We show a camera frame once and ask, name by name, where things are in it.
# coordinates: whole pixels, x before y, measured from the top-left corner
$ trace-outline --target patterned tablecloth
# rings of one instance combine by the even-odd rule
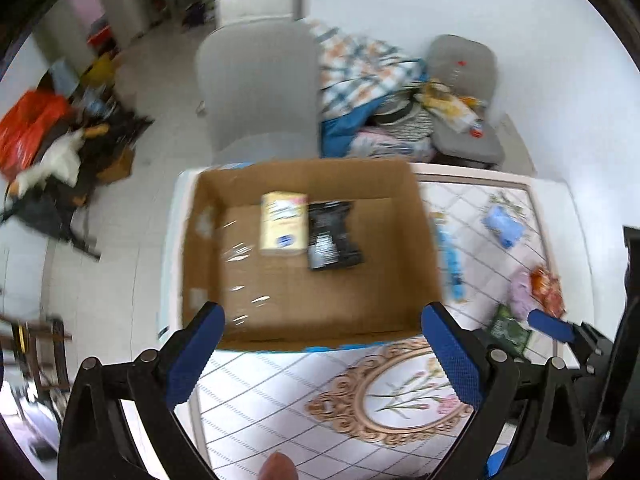
[[[463,328],[485,326],[508,296],[510,276],[545,262],[526,190],[421,182],[431,211],[446,213],[460,250],[466,301],[446,300]],[[491,200],[526,222],[506,251],[482,224]],[[552,340],[534,333],[525,356],[543,363]],[[422,337],[384,346],[317,353],[216,351],[197,387],[210,464],[221,480],[257,476],[279,450],[300,480],[366,480],[431,472],[471,409],[460,403]],[[497,449],[510,442],[505,427]]]

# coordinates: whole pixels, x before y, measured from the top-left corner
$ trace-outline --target red plastic bag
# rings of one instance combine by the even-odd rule
[[[50,127],[71,111],[64,97],[29,90],[6,113],[0,121],[0,172],[9,182],[31,165]]]

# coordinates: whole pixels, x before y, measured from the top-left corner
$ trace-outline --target metal bolt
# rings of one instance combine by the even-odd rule
[[[493,359],[497,363],[503,363],[507,360],[507,354],[505,354],[505,352],[503,350],[500,350],[499,348],[491,350],[491,353],[489,355],[491,356],[491,359]]]
[[[82,368],[85,370],[91,370],[95,365],[98,364],[98,359],[95,357],[88,357],[84,361],[82,361]]]
[[[555,356],[551,358],[551,365],[553,368],[562,370],[564,368],[564,361],[562,360],[561,357]]]
[[[158,357],[158,350],[154,350],[153,348],[145,350],[140,354],[140,360],[143,363],[150,363],[151,361],[154,361],[156,357]]]

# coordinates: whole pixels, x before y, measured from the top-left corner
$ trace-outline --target plaid blanket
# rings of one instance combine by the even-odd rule
[[[424,62],[398,47],[367,36],[349,36],[337,27],[308,20],[322,47],[320,89],[322,120],[335,119],[354,108],[398,90],[418,79]]]

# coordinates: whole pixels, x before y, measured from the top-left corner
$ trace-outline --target table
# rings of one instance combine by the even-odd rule
[[[485,325],[520,266],[560,276],[568,318],[593,321],[586,249],[566,186],[485,170],[413,164],[426,207],[446,213],[462,255],[466,302],[445,303],[464,328]],[[180,225],[197,170],[176,185],[162,268],[161,327],[180,328]],[[491,196],[519,206],[527,236],[503,250],[481,223]],[[526,357],[566,351],[536,333]],[[252,478],[280,450],[302,478],[359,480],[432,471],[470,408],[459,403],[424,338],[318,353],[216,351],[178,418],[221,479]],[[505,428],[498,448],[508,444]]]

